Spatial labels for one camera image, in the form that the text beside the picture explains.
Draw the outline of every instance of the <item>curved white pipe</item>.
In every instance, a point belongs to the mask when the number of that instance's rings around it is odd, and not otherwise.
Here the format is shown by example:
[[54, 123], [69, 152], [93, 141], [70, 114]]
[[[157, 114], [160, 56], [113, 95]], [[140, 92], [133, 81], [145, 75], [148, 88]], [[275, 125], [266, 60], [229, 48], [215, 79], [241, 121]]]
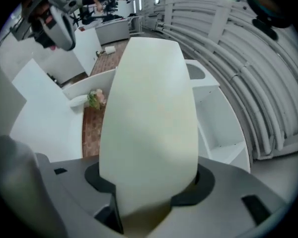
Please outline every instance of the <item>curved white pipe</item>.
[[175, 10], [172, 14], [173, 17], [183, 17], [193, 20], [199, 20], [201, 22], [212, 24], [214, 16], [205, 14], [205, 13], [198, 13], [194, 11], [181, 11], [181, 10]]
[[[236, 52], [234, 49], [232, 49], [230, 46], [228, 46], [228, 45], [226, 45], [223, 41], [221, 41], [221, 42], [219, 42], [219, 45], [221, 46], [221, 47], [223, 47], [223, 48], [225, 48], [226, 50], [228, 50], [230, 53], [232, 53], [232, 54], [234, 54], [236, 57], [238, 57], [238, 52]], [[248, 65], [248, 63], [247, 63], [247, 60], [245, 60], [245, 61], [241, 61], [243, 64], [245, 64], [247, 67], [249, 67], [250, 65]], [[247, 79], [247, 78], [245, 78], [245, 76], [241, 73], [241, 72], [239, 72], [240, 73], [240, 76], [243, 78], [243, 80], [245, 81], [245, 84], [247, 85], [247, 86], [249, 86], [250, 85], [250, 83], [248, 82], [249, 80]], [[263, 117], [264, 117], [264, 120], [265, 121], [270, 121], [270, 118], [269, 118], [269, 116], [268, 116], [268, 114], [267, 114], [267, 111], [266, 111], [266, 109], [265, 109], [265, 105], [263, 104], [263, 102], [261, 101], [261, 99], [260, 99], [260, 96], [258, 95], [258, 93], [256, 92], [256, 91], [252, 91], [252, 88], [250, 87], [249, 88], [249, 90], [252, 92], [252, 94], [254, 95], [254, 99], [256, 99], [257, 100], [257, 103], [258, 103], [258, 105], [259, 105], [259, 107], [260, 107], [260, 110], [262, 111], [262, 113], [263, 113]], [[272, 96], [271, 95], [269, 95], [268, 96], [269, 97], [269, 100], [271, 100], [272, 102], [272, 104], [275, 104], [275, 102], [273, 101], [273, 99], [274, 98], [272, 98]], [[268, 132], [269, 132], [269, 134], [270, 135], [273, 135], [274, 134], [274, 132], [273, 132], [273, 127], [272, 127], [272, 124], [270, 123], [270, 122], [267, 122], [266, 123], [266, 126], [267, 126], [267, 130], [268, 130]]]
[[277, 79], [280, 80], [282, 83], [282, 87], [286, 90], [286, 93], [288, 96], [286, 96], [287, 100], [291, 101], [291, 107], [294, 109], [295, 114], [298, 119], [298, 84], [296, 80], [292, 77], [292, 74], [286, 68], [284, 64], [282, 64], [281, 60], [274, 60], [274, 57], [276, 57], [276, 54], [271, 53], [271, 56], [269, 52], [272, 52], [271, 49], [268, 49], [267, 45], [262, 43], [258, 38], [251, 38], [252, 36], [247, 35], [245, 32], [245, 29], [237, 29], [233, 25], [228, 26], [231, 31], [234, 32], [234, 35], [237, 37], [242, 38], [247, 43], [252, 43], [253, 45], [256, 45], [259, 47], [257, 49], [257, 52], [261, 55], [261, 57], [264, 58], [264, 60], [268, 63], [269, 67], [272, 69], [271, 71], [274, 72], [274, 77], [277, 81]]
[[199, 22], [188, 23], [188, 22], [186, 22], [185, 19], [181, 20], [181, 19], [178, 19], [177, 17], [172, 18], [171, 22], [172, 22], [172, 25], [179, 24], [179, 25], [182, 25], [184, 28], [190, 27], [190, 28], [196, 30], [197, 32], [203, 32], [206, 36], [208, 35], [208, 33], [210, 32], [210, 29], [211, 29], [211, 24], [206, 25], [206, 24], [199, 23]]
[[[293, 61], [293, 59], [289, 56], [287, 52], [275, 41], [270, 39], [267, 35], [261, 32], [259, 29], [254, 27], [252, 24], [245, 22], [235, 16], [229, 15], [228, 18], [233, 22], [238, 23], [239, 25], [243, 26], [248, 31], [254, 33], [255, 35], [259, 36], [262, 40], [264, 40], [276, 53], [280, 54], [281, 58], [285, 61], [286, 64], [289, 64], [289, 69], [291, 70], [292, 74], [294, 75], [295, 79], [298, 82], [298, 66]], [[225, 30], [229, 31], [230, 28], [225, 26]]]
[[[245, 23], [248, 23], [249, 25], [252, 24], [251, 18], [249, 17], [246, 17], [241, 14], [233, 13], [233, 12], [230, 14], [229, 18], [232, 16], [239, 20], [244, 21]], [[277, 44], [280, 45], [281, 48], [284, 49], [287, 54], [290, 54], [290, 57], [293, 59], [294, 63], [298, 65], [298, 52], [294, 50], [295, 48], [293, 47], [292, 43], [288, 42], [285, 35], [283, 35], [283, 31], [280, 31], [281, 29], [275, 29], [275, 30], [279, 34], [279, 39], [277, 41]]]
[[272, 116], [271, 114], [275, 114], [273, 107], [271, 106], [271, 103], [265, 93], [265, 91], [263, 90], [263, 88], [261, 87], [261, 85], [258, 83], [258, 81], [253, 77], [253, 75], [248, 71], [248, 69], [243, 66], [241, 68], [241, 72], [242, 74], [244, 74], [246, 76], [246, 78], [248, 79], [248, 81], [252, 84], [252, 86], [254, 87], [254, 89], [257, 91], [257, 93], [259, 94], [261, 101], [264, 103], [265, 108], [268, 110], [267, 114], [271, 120], [271, 123], [273, 124], [273, 131], [275, 135], [280, 135], [281, 139], [282, 139], [282, 148], [284, 146], [284, 141], [285, 139], [282, 138], [281, 136], [281, 130], [279, 128], [279, 124], [276, 118], [276, 115]]
[[[162, 29], [163, 32], [166, 33], [170, 33], [170, 34], [174, 34], [173, 32], [166, 30], [166, 29]], [[206, 48], [202, 47], [199, 44], [196, 43], [191, 43], [191, 45], [193, 47], [195, 47], [196, 50], [199, 50], [201, 52], [203, 52], [204, 54], [206, 54], [209, 58], [211, 58], [216, 64], [218, 64], [221, 68], [225, 69], [225, 71], [227, 72], [229, 78], [231, 78], [232, 81], [234, 81], [237, 85], [237, 87], [239, 87], [241, 89], [241, 92], [245, 95], [245, 98], [247, 99], [249, 105], [252, 108], [253, 113], [256, 116], [257, 119], [257, 123], [261, 132], [261, 137], [262, 137], [262, 141], [263, 141], [263, 146], [264, 146], [264, 151], [266, 154], [270, 154], [272, 149], [269, 143], [269, 136], [267, 133], [267, 129], [266, 129], [266, 125], [263, 119], [263, 116], [256, 104], [256, 102], [254, 101], [252, 95], [248, 92], [247, 87], [244, 85], [244, 83], [238, 78], [238, 76], [236, 76], [236, 73], [234, 73], [233, 71], [231, 71], [231, 69], [225, 64], [225, 62], [223, 62], [222, 60], [218, 59], [213, 53], [211, 53], [209, 50], [207, 50]]]
[[216, 10], [212, 10], [212, 9], [203, 9], [203, 8], [196, 8], [196, 7], [189, 7], [189, 6], [174, 6], [173, 10], [199, 11], [199, 12], [208, 13], [211, 15], [215, 15], [215, 12], [216, 12]]
[[247, 108], [244, 103], [242, 102], [240, 96], [237, 94], [237, 92], [235, 91], [235, 89], [232, 87], [232, 85], [227, 81], [227, 79], [207, 60], [205, 59], [200, 53], [198, 53], [198, 51], [194, 51], [194, 53], [196, 54], [196, 56], [198, 56], [198, 58], [200, 58], [205, 64], [207, 64], [209, 66], [209, 68], [212, 68], [212, 71], [219, 77], [221, 78], [221, 80], [224, 82], [224, 85], [226, 88], [228, 88], [228, 90], [232, 93], [232, 95], [234, 96], [234, 98], [237, 100], [238, 105], [240, 106], [240, 109], [242, 110], [242, 112], [244, 113], [246, 120], [247, 120], [247, 127], [248, 127], [248, 131], [251, 131], [252, 137], [251, 137], [251, 141], [254, 142], [255, 144], [255, 151], [257, 154], [257, 157], [260, 157], [260, 147], [259, 147], [259, 143], [258, 143], [258, 138], [257, 138], [257, 133], [255, 131], [254, 128], [254, 124], [252, 122], [252, 119], [247, 111]]
[[[239, 68], [241, 69], [243, 67], [243, 64], [236, 58], [234, 57], [231, 53], [229, 53], [227, 50], [225, 50], [224, 48], [220, 47], [218, 44], [214, 43], [212, 40], [210, 39], [207, 39], [201, 35], [198, 35], [192, 31], [189, 31], [189, 30], [186, 30], [186, 29], [182, 29], [182, 28], [179, 28], [179, 27], [175, 27], [175, 26], [172, 26], [172, 25], [169, 25], [169, 24], [164, 24], [164, 26], [166, 27], [169, 27], [171, 29], [174, 29], [174, 30], [177, 30], [178, 32], [182, 32], [184, 34], [187, 34], [193, 38], [196, 38], [198, 40], [200, 40], [202, 43], [206, 43], [206, 44], [209, 44], [210, 46], [212, 46], [213, 48], [215, 48], [216, 51], [218, 51], [220, 54], [222, 54], [223, 56], [225, 56], [229, 61], [231, 61], [235, 66], [236, 68]], [[211, 53], [210, 51], [206, 50], [205, 48], [204, 49], [204, 53], [207, 54], [208, 53]], [[250, 104], [252, 104], [252, 108], [254, 108], [254, 113], [257, 114], [257, 113], [260, 113], [259, 109], [258, 109], [258, 106], [256, 105], [253, 97], [251, 96], [251, 94], [248, 92], [246, 86], [244, 86], [244, 83], [242, 81], [240, 81], [240, 79], [238, 77], [233, 77], [232, 79], [233, 81], [237, 82], [238, 86], [241, 87], [241, 88], [244, 88], [244, 91], [245, 91], [245, 95], [248, 96], [247, 98], [250, 100]], [[273, 126], [273, 131], [274, 131], [274, 135], [275, 135], [275, 139], [276, 139], [276, 143], [277, 143], [277, 149], [278, 150], [282, 150], [283, 148], [283, 144], [284, 144], [284, 140], [282, 139], [282, 136], [281, 136], [281, 131], [280, 131], [280, 128], [279, 128], [279, 124], [277, 122], [277, 119], [276, 119], [276, 115], [274, 114], [274, 112], [272, 112], [272, 107], [270, 105], [270, 103], [266, 103], [266, 105], [269, 105], [270, 107], [267, 109], [267, 112], [269, 113], [269, 116], [272, 118], [271, 119], [271, 123], [272, 123], [272, 126]], [[261, 118], [261, 121], [259, 121], [263, 127], [266, 128], [265, 126], [265, 123], [263, 121], [263, 117], [262, 117], [262, 114], [260, 114], [259, 116]], [[267, 138], [268, 138], [268, 134], [267, 134], [267, 130], [265, 129], [263, 131], [264, 133], [266, 133], [267, 135]]]
[[[240, 47], [238, 47], [237, 45], [235, 45], [234, 43], [232, 43], [228, 38], [226, 38], [225, 36], [221, 37], [221, 41], [223, 43], [225, 43], [226, 45], [228, 45], [229, 47], [231, 47], [234, 51], [238, 52], [238, 53], [242, 53], [242, 50], [240, 49]], [[257, 65], [256, 61], [254, 61], [251, 57], [249, 57], [246, 54], [243, 54], [243, 57], [246, 58], [247, 61], [251, 62], [252, 66], [257, 70], [260, 71], [260, 67]], [[288, 106], [286, 105], [286, 103], [280, 100], [280, 98], [277, 96], [278, 94], [278, 88], [275, 86], [275, 84], [273, 83], [269, 83], [268, 82], [268, 77], [262, 76], [261, 73], [258, 73], [258, 76], [260, 77], [260, 79], [262, 80], [262, 82], [266, 85], [266, 87], [270, 90], [270, 93], [273, 97], [273, 100], [276, 103], [277, 109], [278, 111], [280, 111], [281, 113], [281, 117], [282, 117], [282, 121], [283, 121], [283, 125], [284, 125], [284, 130], [286, 131], [287, 136], [292, 136], [292, 133], [290, 133], [290, 131], [292, 132], [294, 130], [293, 128], [293, 124], [290, 123], [288, 116], [285, 115], [284, 110], [288, 109]]]

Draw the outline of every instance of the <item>pipe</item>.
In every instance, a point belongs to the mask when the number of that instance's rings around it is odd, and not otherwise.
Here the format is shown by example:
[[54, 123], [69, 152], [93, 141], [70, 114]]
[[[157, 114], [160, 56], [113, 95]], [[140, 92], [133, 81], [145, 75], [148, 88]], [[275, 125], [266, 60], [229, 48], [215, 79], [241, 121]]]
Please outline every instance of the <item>pipe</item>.
[[196, 7], [188, 7], [188, 6], [174, 6], [173, 10], [189, 10], [189, 11], [199, 11], [210, 15], [215, 15], [216, 10], [212, 9], [203, 9], [203, 8], [196, 8]]
[[[229, 41], [225, 36], [222, 36], [222, 38], [220, 40], [223, 43], [225, 43], [226, 45], [228, 45], [229, 47], [231, 47], [234, 51], [236, 51], [236, 52], [239, 51], [239, 53], [243, 53], [243, 51], [240, 48], [238, 48], [237, 45], [235, 45], [234, 43]], [[256, 69], [256, 71], [260, 71], [260, 69], [259, 69], [260, 67], [257, 65], [257, 63], [251, 57], [247, 56], [244, 53], [243, 53], [243, 57], [246, 58], [246, 60], [251, 63], [251, 65]], [[278, 98], [278, 96], [276, 95], [276, 93], [278, 93], [278, 91], [277, 91], [276, 87], [274, 87], [274, 84], [272, 84], [272, 83], [269, 84], [269, 82], [267, 80], [267, 77], [262, 77], [261, 73], [258, 73], [258, 76], [265, 83], [267, 88], [270, 90], [270, 93], [273, 96], [273, 100], [275, 100], [275, 102], [276, 102], [276, 106], [277, 106], [277, 109], [278, 109], [277, 111], [280, 111], [280, 113], [281, 113], [280, 115], [282, 117], [282, 122], [284, 124], [284, 130], [286, 131], [286, 134], [288, 136], [291, 136], [292, 133], [290, 133], [289, 127], [292, 126], [292, 124], [290, 125], [290, 121], [288, 120], [288, 116], [286, 116], [285, 112], [284, 112], [284, 110], [287, 109], [287, 106], [285, 106], [284, 102], [281, 102], [280, 98]], [[261, 91], [263, 91], [262, 87], [259, 84], [257, 85], [257, 87], [259, 87], [261, 89]]]
[[[288, 67], [288, 70], [292, 73], [293, 77], [297, 81], [298, 84], [298, 66], [295, 64], [293, 59], [289, 56], [287, 52], [285, 52], [284, 49], [281, 48], [281, 46], [275, 42], [272, 41], [269, 37], [267, 37], [265, 34], [263, 34], [261, 31], [259, 31], [257, 28], [255, 28], [253, 25], [246, 23], [243, 20], [240, 20], [232, 15], [229, 16], [229, 19], [233, 22], [238, 23], [239, 25], [243, 26], [246, 30], [256, 34], [259, 36], [262, 40], [264, 40], [277, 54], [280, 55], [281, 59], [284, 61], [286, 66]], [[231, 28], [229, 26], [225, 27], [225, 30], [231, 32]]]
[[[236, 13], [231, 13], [229, 18], [232, 18], [232, 17], [239, 19], [241, 22], [244, 21], [248, 25], [252, 25], [250, 18], [241, 17], [241, 15], [236, 14]], [[279, 35], [279, 40], [278, 40], [277, 44], [280, 45], [281, 47], [283, 47], [283, 49], [285, 50], [285, 52], [287, 54], [292, 54], [290, 57], [294, 61], [294, 63], [297, 64], [298, 63], [298, 53], [296, 51], [294, 51], [292, 48], [292, 45], [289, 45], [289, 43], [285, 42], [284, 39], [285, 39], [285, 37], [283, 35]]]
[[291, 102], [290, 107], [294, 109], [298, 119], [298, 84], [294, 78], [289, 77], [288, 74], [291, 74], [289, 70], [285, 69], [285, 66], [283, 66], [282, 61], [280, 60], [275, 60], [270, 62], [270, 60], [273, 59], [274, 57], [273, 55], [275, 54], [270, 56], [270, 58], [266, 58], [266, 56], [269, 56], [269, 52], [271, 52], [271, 50], [267, 49], [267, 46], [264, 45], [258, 38], [251, 38], [246, 34], [244, 29], [237, 30], [234, 28], [233, 25], [230, 25], [228, 27], [231, 29], [232, 32], [234, 32], [235, 36], [240, 37], [247, 43], [252, 43], [252, 45], [258, 47], [256, 50], [261, 55], [261, 57], [264, 58], [264, 60], [268, 63], [268, 65], [272, 68], [271, 71], [274, 72], [277, 78], [280, 79], [281, 83], [283, 84], [283, 88], [287, 91], [288, 93], [287, 100]]

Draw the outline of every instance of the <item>tiled floor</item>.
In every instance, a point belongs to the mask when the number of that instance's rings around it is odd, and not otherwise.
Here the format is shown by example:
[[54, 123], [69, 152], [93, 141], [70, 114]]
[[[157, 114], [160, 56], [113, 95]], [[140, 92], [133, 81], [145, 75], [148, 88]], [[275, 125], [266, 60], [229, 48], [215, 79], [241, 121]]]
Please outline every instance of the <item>tiled floor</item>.
[[[129, 40], [124, 40], [104, 45], [103, 49], [105, 49], [106, 46], [115, 46], [116, 52], [110, 55], [102, 54], [98, 58], [91, 75], [108, 71], [118, 66], [126, 45], [128, 44], [128, 41]], [[99, 154], [100, 134], [104, 113], [105, 109], [98, 111], [94, 108], [86, 108], [84, 110], [82, 128], [83, 157], [89, 157]]]

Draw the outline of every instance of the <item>white curved panel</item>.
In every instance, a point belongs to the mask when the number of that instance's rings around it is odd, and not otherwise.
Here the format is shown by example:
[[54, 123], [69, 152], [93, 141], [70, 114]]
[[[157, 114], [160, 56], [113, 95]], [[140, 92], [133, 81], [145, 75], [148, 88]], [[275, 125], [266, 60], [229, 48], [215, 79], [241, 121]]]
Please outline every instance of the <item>white curved panel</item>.
[[198, 130], [185, 60], [174, 41], [131, 38], [110, 90], [100, 175], [120, 216], [167, 202], [195, 178]]
[[82, 157], [83, 105], [71, 109], [68, 98], [32, 59], [13, 80], [26, 99], [10, 136], [43, 153], [51, 162]]
[[269, 98], [269, 102], [274, 107], [274, 113], [277, 116], [279, 124], [282, 126], [282, 130], [287, 132], [287, 135], [293, 135], [294, 126], [289, 121], [289, 116], [285, 114], [285, 110], [288, 110], [289, 107], [287, 106], [286, 100], [284, 98], [280, 99], [278, 96], [278, 88], [274, 88], [274, 84], [269, 82], [268, 77], [265, 76], [264, 73], [261, 73], [261, 67], [257, 64], [256, 60], [254, 60], [249, 55], [246, 55], [244, 49], [239, 46], [237, 47], [234, 42], [227, 41], [224, 36], [222, 36], [222, 40], [225, 41], [227, 46], [230, 47], [232, 50], [237, 50], [243, 55], [247, 61], [251, 63], [253, 68], [250, 69], [250, 72], [255, 77], [255, 80], [261, 85], [261, 88], [265, 91], [267, 97]]

